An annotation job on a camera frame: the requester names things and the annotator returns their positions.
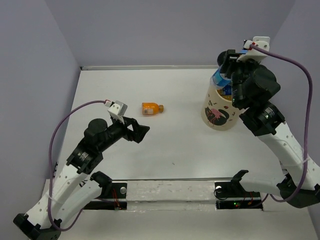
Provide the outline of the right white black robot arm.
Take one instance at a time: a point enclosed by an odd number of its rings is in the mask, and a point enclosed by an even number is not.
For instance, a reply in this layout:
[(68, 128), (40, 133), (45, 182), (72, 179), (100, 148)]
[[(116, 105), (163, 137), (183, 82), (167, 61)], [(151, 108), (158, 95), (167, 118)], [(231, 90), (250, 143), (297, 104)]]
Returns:
[(249, 170), (240, 170), (230, 181), (235, 196), (260, 192), (279, 202), (301, 209), (320, 202), (320, 167), (308, 155), (308, 140), (303, 145), (295, 139), (280, 110), (270, 99), (280, 91), (276, 76), (261, 64), (268, 55), (260, 50), (229, 49), (217, 58), (219, 72), (232, 85), (232, 105), (243, 110), (240, 119), (252, 134), (277, 157), (284, 174), (264, 177)]

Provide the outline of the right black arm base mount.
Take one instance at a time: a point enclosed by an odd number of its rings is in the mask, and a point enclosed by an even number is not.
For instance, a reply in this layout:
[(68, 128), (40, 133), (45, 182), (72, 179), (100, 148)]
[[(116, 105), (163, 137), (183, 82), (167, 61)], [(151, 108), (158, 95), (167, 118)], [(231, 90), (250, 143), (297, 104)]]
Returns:
[(234, 190), (231, 183), (227, 181), (216, 182), (213, 194), (216, 199), (215, 207), (217, 210), (263, 210), (263, 198), (259, 192)]

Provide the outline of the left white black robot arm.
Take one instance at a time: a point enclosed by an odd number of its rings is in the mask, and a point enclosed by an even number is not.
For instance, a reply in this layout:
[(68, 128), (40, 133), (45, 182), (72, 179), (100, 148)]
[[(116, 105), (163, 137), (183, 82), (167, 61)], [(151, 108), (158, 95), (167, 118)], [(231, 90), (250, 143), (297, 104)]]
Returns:
[(93, 119), (53, 186), (27, 213), (19, 213), (13, 223), (30, 240), (58, 239), (85, 205), (110, 194), (112, 179), (100, 171), (93, 172), (103, 160), (103, 151), (120, 139), (140, 143), (149, 130), (134, 118), (113, 120), (112, 125), (101, 118)]

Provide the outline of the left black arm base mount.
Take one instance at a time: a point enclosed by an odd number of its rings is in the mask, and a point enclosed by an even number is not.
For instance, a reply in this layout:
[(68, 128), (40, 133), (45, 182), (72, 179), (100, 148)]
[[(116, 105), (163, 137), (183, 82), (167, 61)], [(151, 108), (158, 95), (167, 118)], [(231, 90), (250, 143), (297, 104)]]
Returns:
[(100, 196), (91, 200), (84, 210), (108, 210), (122, 211), (127, 209), (127, 188), (128, 183), (114, 181), (110, 190), (103, 188)]

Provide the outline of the upright-lying blue label water bottle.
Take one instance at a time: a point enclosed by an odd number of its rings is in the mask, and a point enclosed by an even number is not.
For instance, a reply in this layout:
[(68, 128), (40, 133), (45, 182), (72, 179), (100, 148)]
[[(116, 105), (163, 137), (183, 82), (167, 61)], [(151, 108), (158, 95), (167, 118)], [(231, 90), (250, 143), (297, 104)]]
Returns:
[(224, 75), (223, 73), (220, 73), (220, 65), (222, 64), (222, 58), (224, 54), (225, 53), (223, 51), (218, 55), (217, 57), (218, 69), (215, 71), (215, 73), (212, 75), (210, 79), (210, 83), (213, 84), (213, 86), (217, 90), (223, 89), (225, 86), (231, 83), (231, 75)]

